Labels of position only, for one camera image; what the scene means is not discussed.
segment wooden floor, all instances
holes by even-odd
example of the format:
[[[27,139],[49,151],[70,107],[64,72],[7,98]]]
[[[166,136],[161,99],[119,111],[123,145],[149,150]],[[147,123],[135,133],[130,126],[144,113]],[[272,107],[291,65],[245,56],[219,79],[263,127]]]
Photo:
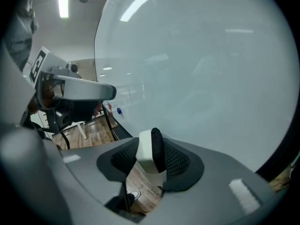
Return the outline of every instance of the wooden floor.
[[[87,137],[86,140],[84,140],[77,126],[64,131],[64,134],[70,142],[70,149],[85,148],[114,142],[112,133],[109,130],[104,116],[81,125],[81,127]],[[61,149],[67,149],[67,144],[61,134],[54,136],[53,142],[58,144]]]
[[[274,189],[275,192],[280,191],[281,189],[287,188],[290,181],[290,171],[291,166],[288,165],[286,169],[282,171],[273,181],[270,182],[270,186]]]
[[[117,126],[113,118],[109,116],[112,127]],[[95,119],[85,125],[81,125],[87,139],[84,140],[79,132],[78,127],[71,128],[64,131],[64,134],[70,142],[70,148],[84,148],[89,146],[97,146],[114,142],[113,136],[109,130],[104,116]],[[67,149],[67,144],[61,134],[53,137],[53,142],[58,144],[63,150]],[[134,202],[131,207],[131,212],[148,213],[151,212],[159,203],[162,190],[156,186],[151,185],[134,166],[126,179],[127,191],[140,191],[141,196]]]

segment gray robotic arm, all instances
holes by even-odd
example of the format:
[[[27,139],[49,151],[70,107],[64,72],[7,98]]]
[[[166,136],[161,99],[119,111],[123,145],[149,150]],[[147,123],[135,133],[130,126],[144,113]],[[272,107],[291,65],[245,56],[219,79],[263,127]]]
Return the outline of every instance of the gray robotic arm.
[[[47,132],[59,133],[72,122],[90,120],[94,108],[104,100],[114,99],[116,88],[82,79],[77,65],[67,63],[44,47],[35,61],[30,79],[36,89],[35,103],[47,115]],[[43,86],[53,84],[53,104],[45,105]]]

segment white table leg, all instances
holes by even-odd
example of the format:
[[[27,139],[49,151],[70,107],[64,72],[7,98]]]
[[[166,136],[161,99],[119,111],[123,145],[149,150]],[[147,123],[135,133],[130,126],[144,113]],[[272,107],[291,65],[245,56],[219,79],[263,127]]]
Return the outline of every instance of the white table leg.
[[[80,123],[77,122],[76,124],[77,124],[77,126],[78,126],[78,129],[79,129],[81,135],[83,136],[84,139],[86,139],[86,135],[84,134],[83,129],[82,129],[81,126],[80,126]]]

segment white sticker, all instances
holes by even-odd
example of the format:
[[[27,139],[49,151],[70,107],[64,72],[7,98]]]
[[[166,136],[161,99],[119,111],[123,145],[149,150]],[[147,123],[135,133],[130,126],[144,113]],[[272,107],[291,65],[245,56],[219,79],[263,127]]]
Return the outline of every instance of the white sticker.
[[[242,179],[235,179],[229,183],[229,187],[233,194],[239,200],[241,207],[246,215],[260,208],[260,203],[251,193],[249,188],[243,183]]]
[[[79,159],[80,159],[80,156],[75,154],[75,155],[64,157],[62,160],[64,161],[64,163],[70,163],[70,162],[74,162]]]

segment black padding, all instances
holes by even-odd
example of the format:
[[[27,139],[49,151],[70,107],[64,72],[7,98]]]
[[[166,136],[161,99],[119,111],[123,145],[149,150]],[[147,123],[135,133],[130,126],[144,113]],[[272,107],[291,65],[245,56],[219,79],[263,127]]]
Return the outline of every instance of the black padding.
[[[98,101],[74,101],[71,109],[71,121],[89,121],[91,120]]]
[[[37,129],[37,132],[38,132],[39,136],[42,139],[46,139],[46,135],[45,135],[45,132],[42,130],[42,127],[40,125],[38,125],[37,123],[35,123],[35,122],[32,122],[32,124]]]
[[[165,170],[165,152],[163,136],[158,128],[153,128],[151,131],[151,141],[152,141],[152,157],[154,164],[159,173]]]
[[[130,141],[101,154],[97,159],[97,168],[109,181],[124,182],[136,162],[139,139]]]
[[[179,192],[189,189],[202,177],[203,161],[198,155],[166,138],[163,143],[167,169],[167,181],[163,184],[163,190]]]
[[[136,162],[135,155],[138,146],[139,142],[137,141],[115,153],[111,158],[111,164],[128,175]]]
[[[113,100],[117,95],[117,89],[114,86],[111,86],[111,87],[112,87],[112,97],[110,100]]]
[[[165,166],[167,168],[167,179],[175,178],[183,174],[190,164],[190,159],[169,144],[164,144]]]

